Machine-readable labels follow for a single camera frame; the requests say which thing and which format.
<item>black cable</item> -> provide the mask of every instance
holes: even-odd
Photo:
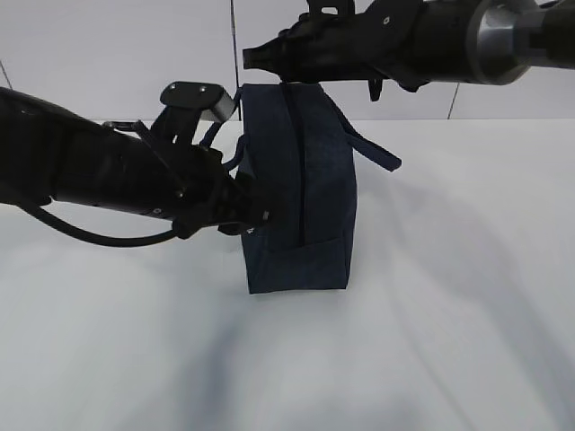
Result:
[[[25,213],[39,220],[43,224],[56,229],[64,235],[70,236],[82,242],[101,245],[102,247],[124,249],[146,247],[176,238],[176,233],[174,231],[160,233],[154,236],[147,236],[144,238],[112,238],[109,236],[102,236],[72,226],[71,224],[37,206],[19,191],[3,183],[0,183],[0,196],[2,196],[2,198],[9,202],[11,205],[19,207]]]

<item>black robotic arm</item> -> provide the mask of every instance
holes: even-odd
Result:
[[[307,0],[310,12],[259,48],[244,66],[287,82],[367,80],[416,92],[433,81],[509,84],[530,66],[575,68],[575,1]],[[326,7],[337,14],[324,13]]]
[[[359,14],[353,0],[308,3],[291,29],[244,51],[246,68],[286,82],[367,80],[374,101],[385,79],[416,92],[432,81],[508,84],[530,66],[575,68],[575,0],[375,0]],[[257,183],[232,178],[210,145],[238,100],[198,83],[173,83],[161,100],[151,129],[139,121],[100,126],[0,88],[0,202],[76,239],[115,247],[188,239],[208,226],[237,235],[266,224],[274,212]],[[201,118],[215,125],[193,145]],[[162,218],[172,229],[107,238],[46,212],[52,200]]]

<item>metal bracket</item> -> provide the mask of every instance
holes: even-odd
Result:
[[[221,85],[175,82],[160,96],[168,108],[200,111],[200,118],[224,123],[234,115],[235,103]]]
[[[307,3],[309,4],[309,13],[312,20],[320,18],[323,14],[323,9],[327,7],[337,9],[340,18],[347,18],[356,13],[354,0],[307,0]]]

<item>bag handle strap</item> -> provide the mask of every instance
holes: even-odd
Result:
[[[228,172],[233,171],[242,162],[245,148],[248,145],[248,140],[249,138],[246,135],[241,135],[240,138],[237,140],[237,146],[235,148],[234,157],[229,162],[224,163],[224,169],[226,169]]]
[[[353,149],[389,172],[393,172],[402,166],[402,159],[391,154],[378,144],[365,139],[353,126],[351,126],[349,120],[343,112],[341,112],[340,107],[335,104],[332,98],[327,94],[325,94],[325,97],[330,101],[343,129],[348,134],[348,142]]]

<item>fabric bag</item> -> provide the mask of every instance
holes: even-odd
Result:
[[[246,84],[235,163],[274,203],[242,236],[251,294],[345,289],[358,205],[357,150],[392,172],[402,162],[361,136],[319,84]]]

